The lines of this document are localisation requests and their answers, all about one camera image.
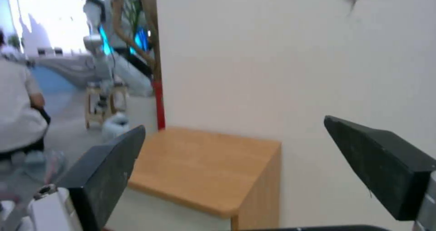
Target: wooden stool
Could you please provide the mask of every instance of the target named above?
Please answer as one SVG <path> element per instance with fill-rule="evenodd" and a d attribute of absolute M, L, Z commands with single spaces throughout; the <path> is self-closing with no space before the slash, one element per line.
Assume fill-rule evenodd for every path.
<path fill-rule="evenodd" d="M 100 87 L 87 87 L 85 97 L 85 125 L 89 129 L 89 122 L 96 121 L 100 125 L 103 125 L 104 121 L 113 116 L 115 113 L 121 111 L 115 107 L 115 93 L 120 92 L 123 94 L 124 102 L 126 102 L 127 87 L 124 85 L 116 85 L 112 88 L 109 94 L 109 106 L 105 113 L 91 112 L 91 96 L 101 95 L 102 90 Z"/>

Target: blue floor mat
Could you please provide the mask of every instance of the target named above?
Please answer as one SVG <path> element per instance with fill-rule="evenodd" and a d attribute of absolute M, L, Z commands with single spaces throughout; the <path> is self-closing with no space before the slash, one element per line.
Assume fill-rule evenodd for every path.
<path fill-rule="evenodd" d="M 31 72 L 43 94 L 78 91 L 68 80 L 48 68 L 36 66 Z"/>

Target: white wall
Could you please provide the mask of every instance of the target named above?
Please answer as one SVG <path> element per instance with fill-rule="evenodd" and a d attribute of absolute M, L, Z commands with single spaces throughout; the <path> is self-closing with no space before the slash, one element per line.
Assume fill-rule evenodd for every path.
<path fill-rule="evenodd" d="M 12 23 L 11 9 L 9 0 L 0 0 L 0 28 L 3 29 L 6 36 L 15 33 L 14 24 Z"/>
<path fill-rule="evenodd" d="M 436 0 L 158 0 L 168 125 L 283 142 L 282 226 L 396 222 L 323 126 L 436 157 Z"/>

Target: red pole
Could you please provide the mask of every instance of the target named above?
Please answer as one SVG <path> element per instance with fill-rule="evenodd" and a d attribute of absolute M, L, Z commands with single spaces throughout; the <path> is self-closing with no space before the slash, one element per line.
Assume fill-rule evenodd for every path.
<path fill-rule="evenodd" d="M 164 110 L 164 94 L 162 90 L 162 82 L 153 82 L 154 93 L 156 96 L 156 110 L 157 110 L 157 129 L 165 129 L 165 110 Z"/>

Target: bright window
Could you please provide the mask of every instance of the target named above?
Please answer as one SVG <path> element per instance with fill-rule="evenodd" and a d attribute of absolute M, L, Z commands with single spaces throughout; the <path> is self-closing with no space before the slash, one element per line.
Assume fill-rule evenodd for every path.
<path fill-rule="evenodd" d="M 85 52 L 83 37 L 89 35 L 85 1 L 10 0 L 14 26 L 25 40 L 26 53 L 50 47 L 60 47 L 64 53 Z"/>

